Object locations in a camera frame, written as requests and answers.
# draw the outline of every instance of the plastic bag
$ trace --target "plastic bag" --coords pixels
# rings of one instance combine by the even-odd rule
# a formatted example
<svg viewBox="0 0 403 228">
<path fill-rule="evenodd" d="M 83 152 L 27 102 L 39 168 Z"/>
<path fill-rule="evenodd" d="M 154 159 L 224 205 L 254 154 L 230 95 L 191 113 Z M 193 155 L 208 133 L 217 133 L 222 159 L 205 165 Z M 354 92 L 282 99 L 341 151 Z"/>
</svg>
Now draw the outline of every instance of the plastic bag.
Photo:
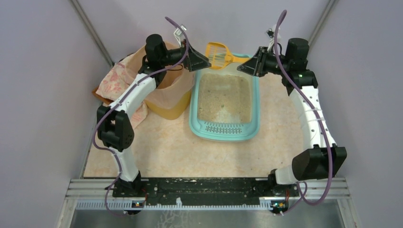
<svg viewBox="0 0 403 228">
<path fill-rule="evenodd" d="M 165 42 L 165 45 L 168 50 L 178 48 L 168 42 Z M 131 59 L 126 64 L 126 74 L 122 74 L 124 76 L 122 79 L 127 84 L 131 84 L 134 81 L 140 70 L 143 57 L 145 56 L 144 46 L 131 56 Z M 181 66 L 176 66 L 174 69 L 181 69 Z M 186 69 L 167 71 L 157 89 L 152 91 L 145 100 L 160 108 L 171 109 L 193 85 L 194 72 L 189 72 Z"/>
</svg>

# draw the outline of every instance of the white arm segment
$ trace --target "white arm segment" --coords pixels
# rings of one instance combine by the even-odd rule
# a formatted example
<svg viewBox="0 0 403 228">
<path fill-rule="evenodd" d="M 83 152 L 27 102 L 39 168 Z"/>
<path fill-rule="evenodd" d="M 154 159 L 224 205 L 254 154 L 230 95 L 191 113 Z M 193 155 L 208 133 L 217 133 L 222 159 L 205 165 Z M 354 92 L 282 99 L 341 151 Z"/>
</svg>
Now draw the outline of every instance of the white arm segment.
<svg viewBox="0 0 403 228">
<path fill-rule="evenodd" d="M 145 97 L 149 93 L 154 91 L 156 88 L 155 80 L 151 77 L 147 78 L 146 80 L 138 84 L 138 81 L 146 76 L 147 74 L 138 74 L 134 82 L 129 86 L 129 88 L 126 89 L 126 91 L 109 106 L 113 107 L 117 103 L 119 103 L 122 100 L 123 96 L 129 91 L 129 89 L 132 88 L 134 85 L 136 85 L 136 88 L 134 88 L 133 91 L 129 94 L 129 96 L 126 97 L 123 104 L 121 104 L 115 109 L 118 112 L 123 110 L 125 113 L 127 113 L 127 115 L 130 118 L 135 113 L 135 111 L 140 107 L 141 102 L 145 99 Z M 117 151 L 117 149 L 112 147 L 110 147 L 110 149 L 116 152 L 119 161 L 122 165 L 122 174 L 120 175 L 120 179 L 132 182 L 137 177 L 139 170 L 136 166 L 131 146 L 124 149 L 122 152 L 119 152 Z"/>
<path fill-rule="evenodd" d="M 332 146 L 335 144 L 335 140 L 330 135 L 327 129 L 326 120 L 323 117 L 322 109 L 319 103 L 318 89 L 313 86 L 304 86 L 302 92 L 310 100 L 310 102 L 315 106 L 315 109 L 319 113 L 322 120 L 322 124 L 326 130 L 326 136 L 329 139 L 329 144 Z M 325 139 L 319 128 L 319 123 L 311 107 L 304 101 L 304 98 L 294 89 L 289 95 L 298 113 L 299 122 L 301 123 L 302 134 L 304 138 L 304 148 L 312 149 L 314 145 L 319 145 L 321 148 L 326 148 Z M 276 181 L 277 184 L 292 184 L 298 180 L 295 178 L 292 171 L 292 166 L 276 170 Z"/>
</svg>

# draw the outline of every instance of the black base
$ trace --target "black base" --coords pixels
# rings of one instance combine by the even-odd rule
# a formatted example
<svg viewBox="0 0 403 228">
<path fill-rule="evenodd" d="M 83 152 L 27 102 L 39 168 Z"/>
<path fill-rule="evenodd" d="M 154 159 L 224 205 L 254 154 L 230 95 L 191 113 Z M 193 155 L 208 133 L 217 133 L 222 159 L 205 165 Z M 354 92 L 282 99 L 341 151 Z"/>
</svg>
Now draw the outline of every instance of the black base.
<svg viewBox="0 0 403 228">
<path fill-rule="evenodd" d="M 142 178 L 134 187 L 116 183 L 114 197 L 145 197 L 147 205 L 259 205 L 259 197 L 298 196 L 295 185 L 272 186 L 267 178 Z"/>
</svg>

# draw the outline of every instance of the white backdrop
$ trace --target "white backdrop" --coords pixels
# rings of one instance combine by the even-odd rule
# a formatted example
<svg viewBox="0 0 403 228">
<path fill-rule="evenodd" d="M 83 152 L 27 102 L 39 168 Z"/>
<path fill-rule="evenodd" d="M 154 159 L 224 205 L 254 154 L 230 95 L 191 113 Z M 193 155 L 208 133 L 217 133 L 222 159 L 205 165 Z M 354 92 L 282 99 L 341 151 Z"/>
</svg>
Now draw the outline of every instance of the white backdrop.
<svg viewBox="0 0 403 228">
<path fill-rule="evenodd" d="M 191 45 L 204 53 L 206 44 L 217 41 L 231 52 L 254 54 L 267 46 L 265 33 L 282 12 L 288 15 L 281 27 L 284 46 L 289 38 L 308 39 L 328 0 L 80 0 L 79 1 L 114 61 L 145 44 L 158 33 L 176 42 L 168 16 L 188 29 Z"/>
</svg>

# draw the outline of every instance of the gray wall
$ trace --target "gray wall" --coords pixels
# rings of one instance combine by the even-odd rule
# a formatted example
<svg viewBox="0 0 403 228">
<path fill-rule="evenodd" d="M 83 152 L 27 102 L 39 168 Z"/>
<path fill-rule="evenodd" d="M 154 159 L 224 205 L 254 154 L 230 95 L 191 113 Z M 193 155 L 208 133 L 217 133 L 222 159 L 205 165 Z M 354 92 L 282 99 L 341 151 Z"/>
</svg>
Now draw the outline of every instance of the gray wall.
<svg viewBox="0 0 403 228">
<path fill-rule="evenodd" d="M 254 54 L 267 46 L 265 31 L 283 9 L 292 23 L 280 34 L 309 38 L 328 0 L 81 0 L 114 61 L 138 50 L 153 33 L 175 42 L 168 16 L 188 29 L 191 45 L 204 54 L 208 42 L 226 44 L 230 51 Z"/>
<path fill-rule="evenodd" d="M 0 226 L 54 227 L 83 164 L 106 62 L 67 0 L 0 7 Z"/>
<path fill-rule="evenodd" d="M 363 227 L 403 224 L 402 9 L 401 0 L 340 1 L 309 56 Z"/>
</svg>

